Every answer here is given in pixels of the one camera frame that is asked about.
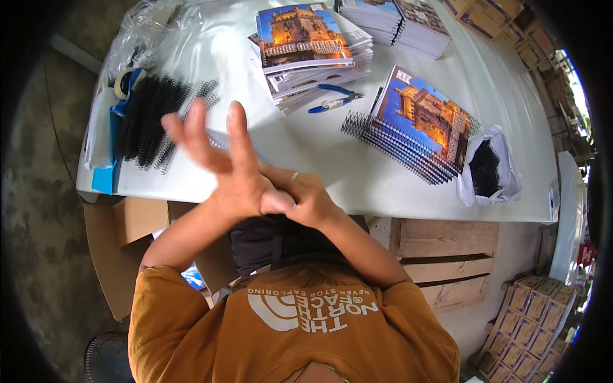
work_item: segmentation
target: tape roll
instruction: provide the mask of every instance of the tape roll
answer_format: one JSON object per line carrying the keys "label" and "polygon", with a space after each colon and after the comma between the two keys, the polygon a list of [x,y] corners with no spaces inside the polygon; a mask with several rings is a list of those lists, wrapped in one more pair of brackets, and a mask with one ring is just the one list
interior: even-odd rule
{"label": "tape roll", "polygon": [[133,71],[134,68],[124,69],[115,79],[115,95],[117,95],[117,98],[120,100],[128,99],[128,91],[130,90],[130,76],[132,75]]}

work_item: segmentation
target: wooden pallet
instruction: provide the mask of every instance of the wooden pallet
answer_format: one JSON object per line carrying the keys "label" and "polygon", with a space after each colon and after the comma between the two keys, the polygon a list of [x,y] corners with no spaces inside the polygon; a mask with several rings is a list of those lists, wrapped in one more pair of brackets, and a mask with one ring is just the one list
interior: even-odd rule
{"label": "wooden pallet", "polygon": [[389,249],[438,315],[483,300],[497,243],[496,222],[393,218]]}

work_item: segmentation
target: white plastic bag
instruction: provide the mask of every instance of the white plastic bag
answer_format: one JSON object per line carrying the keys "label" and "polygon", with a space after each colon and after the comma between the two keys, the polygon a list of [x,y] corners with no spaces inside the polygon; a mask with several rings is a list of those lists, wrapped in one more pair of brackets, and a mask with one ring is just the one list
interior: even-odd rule
{"label": "white plastic bag", "polygon": [[[500,158],[498,174],[500,175],[500,186],[502,186],[502,188],[490,197],[474,194],[473,176],[469,166],[470,162],[473,160],[474,152],[477,151],[481,143],[485,140],[490,140],[492,150]],[[522,189],[524,188],[519,178],[519,174],[513,167],[511,151],[506,144],[502,129],[500,126],[494,125],[486,129],[483,133],[473,137],[468,143],[464,169],[462,170],[462,174],[457,178],[458,199],[468,207],[472,206],[475,202],[483,206],[489,203],[510,203],[512,201],[518,201],[521,199]]]}

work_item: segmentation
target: blue pliers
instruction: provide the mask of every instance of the blue pliers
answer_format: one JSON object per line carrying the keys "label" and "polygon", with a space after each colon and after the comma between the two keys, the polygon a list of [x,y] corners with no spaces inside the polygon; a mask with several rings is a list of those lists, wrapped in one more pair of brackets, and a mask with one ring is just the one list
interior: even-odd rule
{"label": "blue pliers", "polygon": [[335,109],[338,107],[342,107],[344,104],[348,104],[355,99],[361,99],[364,97],[363,94],[356,93],[354,91],[347,90],[345,88],[341,88],[336,85],[328,85],[328,84],[319,84],[317,86],[319,89],[327,89],[329,91],[336,91],[339,93],[346,94],[347,97],[344,99],[336,99],[332,101],[324,101],[321,103],[320,107],[311,108],[308,110],[309,113],[321,113],[326,110]]}

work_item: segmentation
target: black spiral binding coil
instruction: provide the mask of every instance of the black spiral binding coil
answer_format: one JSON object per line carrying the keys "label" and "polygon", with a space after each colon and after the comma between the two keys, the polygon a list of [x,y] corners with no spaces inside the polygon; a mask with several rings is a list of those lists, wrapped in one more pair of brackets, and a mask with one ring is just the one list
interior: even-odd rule
{"label": "black spiral binding coil", "polygon": [[[203,82],[185,109],[185,115],[195,97],[204,97],[208,108],[219,102],[213,90],[219,86],[216,80]],[[191,94],[194,85],[166,74],[156,74],[142,79],[134,88],[121,122],[120,131],[113,143],[115,157],[124,161],[135,160],[142,170],[151,166],[166,174],[176,152],[172,139],[162,128],[160,120],[167,113],[178,112]]]}
{"label": "black spiral binding coil", "polygon": [[443,184],[458,175],[436,152],[378,117],[349,111],[341,131],[373,145],[428,184]]}
{"label": "black spiral binding coil", "polygon": [[[185,105],[185,100],[188,98],[188,95],[185,94],[182,97],[181,102],[177,105],[177,110],[183,110],[179,115],[179,119],[181,119],[181,121],[185,121],[185,118],[187,117],[189,110],[191,109],[191,106],[197,97],[204,98],[204,103],[207,106],[207,109],[211,109],[212,107],[214,107],[219,102],[219,96],[213,93],[213,91],[218,86],[219,82],[217,80],[201,82],[189,98],[189,102],[187,103],[187,105]],[[168,135],[164,137],[160,153],[161,155],[158,157],[153,167],[155,169],[161,170],[162,174],[166,174],[168,173],[169,165],[172,163],[172,160],[177,153],[177,147]]]}
{"label": "black spiral binding coil", "polygon": [[491,141],[484,140],[474,152],[473,159],[468,164],[475,195],[491,197],[502,188],[500,186],[500,174],[498,173],[499,164],[500,157],[492,149]]}
{"label": "black spiral binding coil", "polygon": [[481,130],[481,123],[474,117],[470,116],[470,128],[468,130],[468,138],[473,138]]}

